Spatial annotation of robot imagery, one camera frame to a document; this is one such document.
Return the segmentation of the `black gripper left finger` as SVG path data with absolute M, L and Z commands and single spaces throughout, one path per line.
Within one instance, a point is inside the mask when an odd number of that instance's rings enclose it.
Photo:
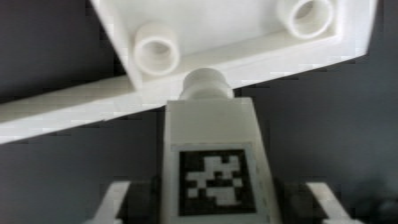
M 158 224 L 158 186 L 149 181 L 114 181 L 85 224 Z

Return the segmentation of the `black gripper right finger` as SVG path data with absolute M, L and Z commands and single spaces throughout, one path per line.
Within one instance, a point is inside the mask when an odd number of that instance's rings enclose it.
M 325 182 L 275 180 L 282 224 L 364 224 L 352 217 Z

